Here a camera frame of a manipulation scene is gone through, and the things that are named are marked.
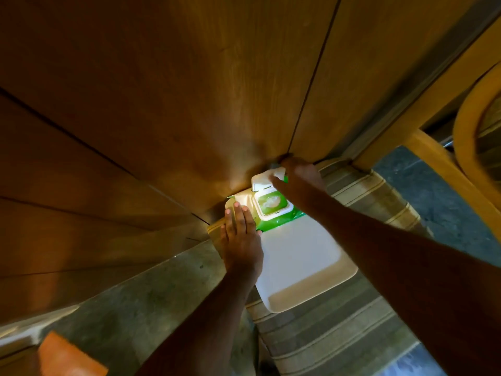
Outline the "person's right hand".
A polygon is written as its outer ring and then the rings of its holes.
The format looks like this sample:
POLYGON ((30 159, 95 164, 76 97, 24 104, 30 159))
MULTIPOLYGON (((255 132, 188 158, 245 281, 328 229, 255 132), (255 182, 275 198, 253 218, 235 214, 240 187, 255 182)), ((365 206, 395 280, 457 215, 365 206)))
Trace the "person's right hand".
POLYGON ((291 198, 286 198, 300 211, 317 219, 328 203, 330 196, 316 167, 296 156, 287 156, 281 161, 287 183, 292 186, 291 198))

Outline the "striped seat cushion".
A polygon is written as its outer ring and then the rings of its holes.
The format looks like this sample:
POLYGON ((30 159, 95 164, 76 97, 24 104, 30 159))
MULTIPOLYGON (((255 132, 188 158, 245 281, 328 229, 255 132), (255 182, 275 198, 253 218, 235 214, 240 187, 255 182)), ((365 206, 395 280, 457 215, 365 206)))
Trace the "striped seat cushion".
MULTIPOLYGON (((329 194, 341 204, 420 236, 432 237, 420 215, 374 171, 347 160, 317 165, 329 194)), ((283 312, 272 312, 256 288, 247 300, 264 347, 281 376, 374 376, 419 341, 352 264, 348 278, 283 312)))

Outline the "person's left forearm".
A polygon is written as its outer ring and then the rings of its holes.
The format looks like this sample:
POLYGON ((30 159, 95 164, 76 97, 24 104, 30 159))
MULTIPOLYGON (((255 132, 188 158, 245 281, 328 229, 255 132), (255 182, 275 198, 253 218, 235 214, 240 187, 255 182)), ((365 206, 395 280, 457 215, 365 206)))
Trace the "person's left forearm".
POLYGON ((258 276, 255 268, 229 270, 135 376, 222 376, 230 363, 247 297, 258 276))

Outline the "person's left hand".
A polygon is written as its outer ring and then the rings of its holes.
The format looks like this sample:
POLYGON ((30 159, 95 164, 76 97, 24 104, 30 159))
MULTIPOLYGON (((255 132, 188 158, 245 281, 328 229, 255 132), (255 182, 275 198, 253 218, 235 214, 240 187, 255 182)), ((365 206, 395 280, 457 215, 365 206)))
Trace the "person's left hand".
POLYGON ((226 225, 228 246, 222 248, 222 259, 228 273, 246 280, 253 288, 261 275, 264 253, 261 245, 261 232, 257 230, 254 219, 246 206, 242 206, 247 221, 247 233, 235 234, 235 213, 226 209, 223 225, 226 225))

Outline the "white foam container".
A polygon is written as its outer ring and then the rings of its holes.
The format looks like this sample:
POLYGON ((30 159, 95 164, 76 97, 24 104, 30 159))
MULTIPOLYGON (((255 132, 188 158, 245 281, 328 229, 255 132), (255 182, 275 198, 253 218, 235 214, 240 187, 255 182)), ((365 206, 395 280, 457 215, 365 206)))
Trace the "white foam container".
POLYGON ((358 271, 328 231, 307 215, 264 232, 261 244, 264 262, 255 286, 271 313, 319 296, 358 271))

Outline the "person's right forearm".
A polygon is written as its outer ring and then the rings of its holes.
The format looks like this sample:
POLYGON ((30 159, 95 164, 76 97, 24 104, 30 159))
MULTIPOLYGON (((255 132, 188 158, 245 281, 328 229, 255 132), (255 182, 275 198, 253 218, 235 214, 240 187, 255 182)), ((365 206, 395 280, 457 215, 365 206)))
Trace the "person's right forearm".
POLYGON ((314 189, 321 223, 448 376, 501 376, 501 268, 342 206, 314 189))

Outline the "curved wooden chair back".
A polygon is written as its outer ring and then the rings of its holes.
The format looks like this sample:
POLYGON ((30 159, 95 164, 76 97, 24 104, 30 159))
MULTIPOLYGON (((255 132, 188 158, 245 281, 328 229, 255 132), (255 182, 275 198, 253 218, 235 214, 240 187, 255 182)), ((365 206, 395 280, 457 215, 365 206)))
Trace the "curved wooden chair back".
POLYGON ((501 189, 478 156, 479 126, 492 102, 501 95, 501 63, 490 69, 469 91, 456 115, 453 142, 456 160, 469 181, 501 211, 501 189))

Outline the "orange cloth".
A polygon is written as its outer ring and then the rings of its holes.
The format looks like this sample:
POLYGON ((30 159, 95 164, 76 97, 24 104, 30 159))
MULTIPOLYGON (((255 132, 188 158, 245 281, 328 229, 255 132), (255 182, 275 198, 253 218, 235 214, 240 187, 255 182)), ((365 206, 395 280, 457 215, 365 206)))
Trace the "orange cloth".
POLYGON ((107 376, 109 372, 55 331, 47 334, 37 354, 41 376, 107 376))

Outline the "green wet wipes packet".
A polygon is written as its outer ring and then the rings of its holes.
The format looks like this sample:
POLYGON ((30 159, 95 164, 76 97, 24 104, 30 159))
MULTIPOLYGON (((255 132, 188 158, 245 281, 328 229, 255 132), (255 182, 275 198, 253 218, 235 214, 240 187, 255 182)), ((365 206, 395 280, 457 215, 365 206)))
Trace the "green wet wipes packet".
POLYGON ((287 183, 284 167, 279 166, 254 175, 251 187, 228 197, 226 209, 233 209, 238 202, 250 211, 258 231, 267 232, 296 220, 304 213, 294 206, 271 183, 270 177, 276 177, 287 183))

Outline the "wooden chair frame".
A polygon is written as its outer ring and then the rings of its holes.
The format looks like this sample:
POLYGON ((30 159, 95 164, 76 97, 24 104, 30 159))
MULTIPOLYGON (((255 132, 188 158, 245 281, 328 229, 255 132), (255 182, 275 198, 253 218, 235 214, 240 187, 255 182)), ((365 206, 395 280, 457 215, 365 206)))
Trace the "wooden chair frame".
POLYGON ((368 170, 393 149, 404 145, 465 200, 501 244, 501 211, 469 181, 456 160, 455 151, 454 154, 449 153, 422 131, 430 119, 473 87, 498 63, 501 63, 501 15, 402 115, 360 154, 352 157, 356 168, 368 170))

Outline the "brown wooden cabinet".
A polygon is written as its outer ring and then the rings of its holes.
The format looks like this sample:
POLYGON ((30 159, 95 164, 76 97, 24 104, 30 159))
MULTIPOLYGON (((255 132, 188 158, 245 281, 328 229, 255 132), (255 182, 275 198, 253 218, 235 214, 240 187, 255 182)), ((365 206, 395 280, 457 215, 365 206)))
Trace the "brown wooden cabinet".
POLYGON ((0 0, 0 324, 205 239, 345 147, 486 0, 0 0))

